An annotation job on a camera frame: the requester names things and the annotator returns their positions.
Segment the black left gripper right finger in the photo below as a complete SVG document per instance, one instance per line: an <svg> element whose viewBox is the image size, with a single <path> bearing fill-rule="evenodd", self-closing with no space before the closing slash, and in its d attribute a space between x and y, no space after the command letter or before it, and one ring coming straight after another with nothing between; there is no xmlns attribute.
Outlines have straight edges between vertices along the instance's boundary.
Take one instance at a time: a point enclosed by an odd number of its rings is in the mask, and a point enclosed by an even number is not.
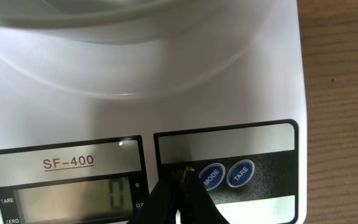
<svg viewBox="0 0 358 224"><path fill-rule="evenodd" d="M180 199L178 209L183 224L228 224L221 215L197 173L191 168L178 170Z"/></svg>

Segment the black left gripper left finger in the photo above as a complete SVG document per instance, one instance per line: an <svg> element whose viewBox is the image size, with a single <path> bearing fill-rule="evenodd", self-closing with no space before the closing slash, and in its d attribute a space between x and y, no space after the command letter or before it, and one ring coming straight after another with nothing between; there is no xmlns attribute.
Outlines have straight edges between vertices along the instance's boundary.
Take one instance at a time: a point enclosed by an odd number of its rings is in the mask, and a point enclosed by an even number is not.
<svg viewBox="0 0 358 224"><path fill-rule="evenodd" d="M159 179L135 216L135 223L176 224L180 181L179 170Z"/></svg>

